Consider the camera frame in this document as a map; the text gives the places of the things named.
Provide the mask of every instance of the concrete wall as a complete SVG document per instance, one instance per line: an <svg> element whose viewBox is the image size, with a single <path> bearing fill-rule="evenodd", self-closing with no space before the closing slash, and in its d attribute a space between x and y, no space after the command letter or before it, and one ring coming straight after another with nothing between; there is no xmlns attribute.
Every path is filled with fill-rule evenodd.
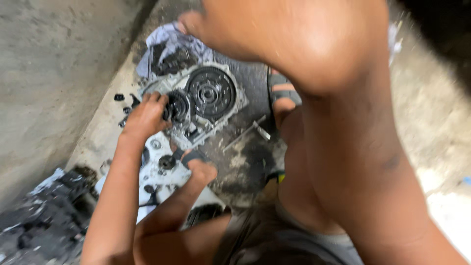
<svg viewBox="0 0 471 265"><path fill-rule="evenodd" d="M151 2L0 2L0 210L66 165Z"/></svg>

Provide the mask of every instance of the person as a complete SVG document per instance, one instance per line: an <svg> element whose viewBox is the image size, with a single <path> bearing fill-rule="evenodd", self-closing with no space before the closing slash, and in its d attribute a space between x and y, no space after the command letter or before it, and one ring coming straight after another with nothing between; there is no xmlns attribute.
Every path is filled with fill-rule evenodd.
<svg viewBox="0 0 471 265"><path fill-rule="evenodd" d="M82 264L466 264L428 215L397 135L385 1L203 6L204 14L179 18L184 33L279 71L269 80L288 146L279 201L179 231L217 176L211 164L193 159L188 182L136 226L144 143L170 126L162 120L168 98L147 94L119 137Z"/></svg>

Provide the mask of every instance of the black sandal strap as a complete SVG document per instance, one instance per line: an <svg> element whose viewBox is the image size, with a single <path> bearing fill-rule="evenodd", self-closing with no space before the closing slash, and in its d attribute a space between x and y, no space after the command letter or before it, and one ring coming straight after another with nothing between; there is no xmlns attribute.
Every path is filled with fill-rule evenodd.
<svg viewBox="0 0 471 265"><path fill-rule="evenodd" d="M291 84L291 82L282 74L268 74L268 86L273 87L276 85Z"/></svg>
<svg viewBox="0 0 471 265"><path fill-rule="evenodd" d="M182 149L180 148L177 148L177 150L175 150L175 152L173 152L173 155L172 157L175 158L176 160L181 160L181 163L183 164L184 167L186 167L187 169L188 168L188 162L190 162L191 160L193 159L200 159L202 160L203 162L207 162L207 158L206 156L204 156L201 152L199 152L198 150L191 150L191 152L189 152L188 154L185 155L185 157L183 157L183 159L181 159L181 157L183 156L183 154L185 153L185 151L183 151Z"/></svg>
<svg viewBox="0 0 471 265"><path fill-rule="evenodd" d="M175 160L180 161L180 160L181 160L181 157L183 156L184 153L185 153L185 151L183 151L183 150L180 149L180 148L177 148L177 150L175 150L175 152L173 152L172 157L173 157Z"/></svg>
<svg viewBox="0 0 471 265"><path fill-rule="evenodd" d="M289 98L294 102L294 104L296 104L296 106L302 105L301 97L296 90L278 90L270 92L271 104L280 98Z"/></svg>

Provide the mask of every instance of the forearm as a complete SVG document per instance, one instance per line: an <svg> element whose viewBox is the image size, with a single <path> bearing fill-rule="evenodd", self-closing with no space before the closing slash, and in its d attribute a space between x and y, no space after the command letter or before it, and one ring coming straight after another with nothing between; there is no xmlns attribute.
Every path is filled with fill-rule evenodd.
<svg viewBox="0 0 471 265"><path fill-rule="evenodd" d="M118 145L87 232L82 263L128 255L138 211L139 167L145 139L125 133Z"/></svg>
<svg viewBox="0 0 471 265"><path fill-rule="evenodd" d="M177 231L187 220L188 213L206 185L197 177L190 177L183 187L139 222L135 238Z"/></svg>
<svg viewBox="0 0 471 265"><path fill-rule="evenodd" d="M383 35L353 72L324 79L323 88L310 81L313 75L291 74L303 98L313 187L365 263L440 264L443 257L464 263L431 221L398 138ZM317 75L335 73L327 66Z"/></svg>

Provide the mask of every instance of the shorts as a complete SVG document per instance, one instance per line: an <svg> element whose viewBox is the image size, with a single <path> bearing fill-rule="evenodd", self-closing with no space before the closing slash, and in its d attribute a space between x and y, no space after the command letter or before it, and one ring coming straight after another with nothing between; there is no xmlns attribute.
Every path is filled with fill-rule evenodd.
<svg viewBox="0 0 471 265"><path fill-rule="evenodd" d="M277 202L248 209L229 221L216 265L363 265L347 234L313 234Z"/></svg>

